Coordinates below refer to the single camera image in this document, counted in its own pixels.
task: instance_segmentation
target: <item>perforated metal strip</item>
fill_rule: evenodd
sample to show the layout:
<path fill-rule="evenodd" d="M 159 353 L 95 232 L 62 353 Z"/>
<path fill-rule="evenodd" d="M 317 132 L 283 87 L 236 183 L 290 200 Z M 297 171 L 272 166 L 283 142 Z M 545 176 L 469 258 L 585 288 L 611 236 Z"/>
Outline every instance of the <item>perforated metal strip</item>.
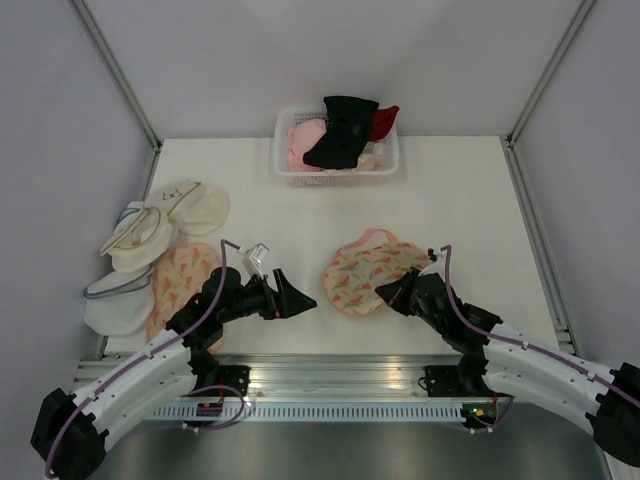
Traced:
<path fill-rule="evenodd" d="M 228 420 L 240 408 L 239 402 L 225 402 L 220 415 L 198 412 L 197 403 L 173 402 L 158 409 L 151 420 Z M 462 404 L 451 403 L 262 403 L 253 404 L 244 421 L 255 422 L 462 422 Z"/>

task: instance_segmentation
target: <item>gray floor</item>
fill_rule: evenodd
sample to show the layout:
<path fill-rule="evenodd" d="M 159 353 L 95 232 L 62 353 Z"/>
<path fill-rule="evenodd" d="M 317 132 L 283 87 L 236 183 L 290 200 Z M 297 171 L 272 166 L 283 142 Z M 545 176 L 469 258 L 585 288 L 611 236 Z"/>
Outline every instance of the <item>gray floor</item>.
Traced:
<path fill-rule="evenodd" d="M 608 474 L 591 438 L 528 405 L 491 435 L 435 424 L 246 423 L 130 434 L 93 480 L 562 479 Z"/>

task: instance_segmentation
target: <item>white wall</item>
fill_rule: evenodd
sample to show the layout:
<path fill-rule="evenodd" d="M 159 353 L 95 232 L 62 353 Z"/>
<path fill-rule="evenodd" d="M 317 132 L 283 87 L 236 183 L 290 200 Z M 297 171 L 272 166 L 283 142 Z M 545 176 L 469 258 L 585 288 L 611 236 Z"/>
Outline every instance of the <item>white wall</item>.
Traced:
<path fill-rule="evenodd" d="M 81 292 L 149 149 L 64 0 L 3 3 L 0 65 L 0 477 L 26 480 L 42 398 L 95 344 Z"/>
<path fill-rule="evenodd" d="M 640 364 L 640 2 L 599 2 L 520 142 L 583 354 Z"/>
<path fill-rule="evenodd" d="M 270 136 L 325 94 L 508 133 L 579 0 L 88 0 L 163 138 Z"/>

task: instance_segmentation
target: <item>red cloth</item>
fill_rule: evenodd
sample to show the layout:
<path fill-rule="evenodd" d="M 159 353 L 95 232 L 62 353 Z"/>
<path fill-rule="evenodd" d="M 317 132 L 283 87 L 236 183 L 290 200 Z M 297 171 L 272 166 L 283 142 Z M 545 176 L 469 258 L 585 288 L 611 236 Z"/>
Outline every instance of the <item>red cloth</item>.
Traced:
<path fill-rule="evenodd" d="M 370 142 L 377 142 L 386 137 L 396 121 L 396 115 L 400 111 L 400 107 L 393 106 L 378 110 L 373 116 L 373 132 L 369 135 Z"/>

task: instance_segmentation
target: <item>white plastic basket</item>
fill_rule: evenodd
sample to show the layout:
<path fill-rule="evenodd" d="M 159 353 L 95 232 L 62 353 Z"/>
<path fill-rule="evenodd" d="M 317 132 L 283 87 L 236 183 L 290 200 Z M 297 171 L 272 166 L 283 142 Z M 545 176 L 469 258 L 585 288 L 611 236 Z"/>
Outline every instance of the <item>white plastic basket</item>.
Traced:
<path fill-rule="evenodd" d="M 385 164 L 379 170 L 370 172 L 290 172 L 287 164 L 287 132 L 302 122 L 314 118 L 327 118 L 323 106 L 292 107 L 280 112 L 276 122 L 272 156 L 276 175 L 295 187 L 320 186 L 356 186 L 379 185 L 388 180 L 400 167 L 400 150 L 398 148 L 398 133 L 395 125 L 389 134 L 381 140 L 385 146 L 387 157 Z"/>

